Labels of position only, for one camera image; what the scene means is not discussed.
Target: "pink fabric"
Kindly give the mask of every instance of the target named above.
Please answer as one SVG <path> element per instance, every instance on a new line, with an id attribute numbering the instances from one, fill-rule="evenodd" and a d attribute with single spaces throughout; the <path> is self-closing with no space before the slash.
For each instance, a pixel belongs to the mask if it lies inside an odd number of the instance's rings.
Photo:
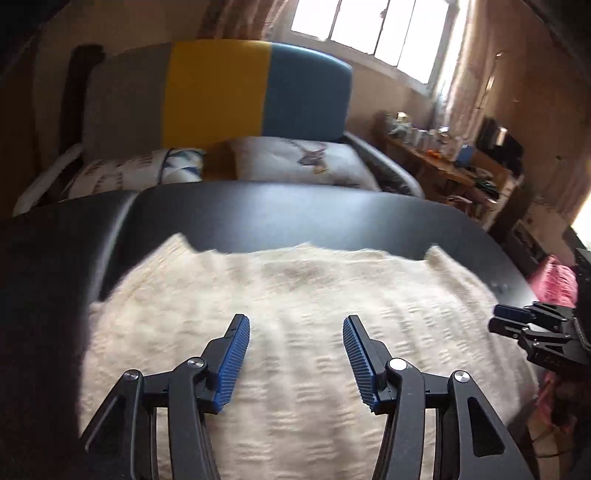
<path id="1" fill-rule="evenodd" d="M 539 301 L 574 307 L 577 301 L 577 277 L 574 272 L 549 255 L 528 280 Z"/>

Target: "beige blanket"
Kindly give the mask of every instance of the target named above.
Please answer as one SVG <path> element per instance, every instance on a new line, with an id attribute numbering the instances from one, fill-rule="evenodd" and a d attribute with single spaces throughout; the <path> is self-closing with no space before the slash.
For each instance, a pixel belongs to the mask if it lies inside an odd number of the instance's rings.
<path id="1" fill-rule="evenodd" d="M 365 480 L 385 416 L 361 402 L 343 319 L 359 315 L 370 337 L 424 372 L 467 370 L 508 421 L 534 395 L 535 379 L 517 344 L 487 331 L 494 304 L 486 286 L 438 247 L 423 261 L 311 245 L 220 254 L 194 252 L 175 235 L 96 306 L 80 427 L 126 369 L 172 369 L 244 313 L 251 341 L 232 400 L 207 417 L 222 479 Z M 159 419 L 163 479 L 171 478 L 166 427 Z M 421 477 L 432 468 L 425 455 Z"/>

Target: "blanket texture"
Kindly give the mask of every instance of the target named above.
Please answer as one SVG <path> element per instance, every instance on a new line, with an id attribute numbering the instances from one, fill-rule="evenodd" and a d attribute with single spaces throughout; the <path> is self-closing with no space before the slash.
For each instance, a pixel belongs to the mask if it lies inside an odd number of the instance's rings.
<path id="1" fill-rule="evenodd" d="M 223 335 L 235 313 L 251 340 L 231 402 L 207 417 L 223 480 L 367 479 L 385 416 L 361 402 L 342 340 L 357 314 L 370 337 L 424 372 L 468 371 L 508 421 L 535 394 L 535 377 L 510 339 L 491 335 L 493 294 L 440 248 L 423 261 L 311 245 L 251 254 L 194 252 L 174 235 L 103 304 L 85 360 L 80 427 L 130 368 L 173 369 Z M 165 411 L 161 478 L 171 478 Z M 421 478 L 431 478 L 427 416 Z"/>

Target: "window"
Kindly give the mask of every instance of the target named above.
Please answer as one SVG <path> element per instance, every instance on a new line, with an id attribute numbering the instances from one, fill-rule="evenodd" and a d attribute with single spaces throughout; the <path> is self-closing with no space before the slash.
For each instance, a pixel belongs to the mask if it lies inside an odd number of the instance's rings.
<path id="1" fill-rule="evenodd" d="M 455 13 L 454 0 L 299 0 L 286 40 L 433 86 Z"/>

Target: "black leather surface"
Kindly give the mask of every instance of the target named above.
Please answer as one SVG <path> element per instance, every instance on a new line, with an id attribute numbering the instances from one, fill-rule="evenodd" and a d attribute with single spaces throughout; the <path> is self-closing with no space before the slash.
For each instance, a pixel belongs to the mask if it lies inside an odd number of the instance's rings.
<path id="1" fill-rule="evenodd" d="M 135 195 L 104 193 L 0 225 L 1 478 L 51 478 L 77 439 L 88 307 Z"/>
<path id="2" fill-rule="evenodd" d="M 454 208 L 390 193 L 245 182 L 165 185 L 144 191 L 122 229 L 102 296 L 176 232 L 196 250 L 220 252 L 312 242 L 346 250 L 376 248 L 420 260 L 437 244 L 476 273 L 499 301 L 523 306 L 535 299 L 501 248 Z"/>

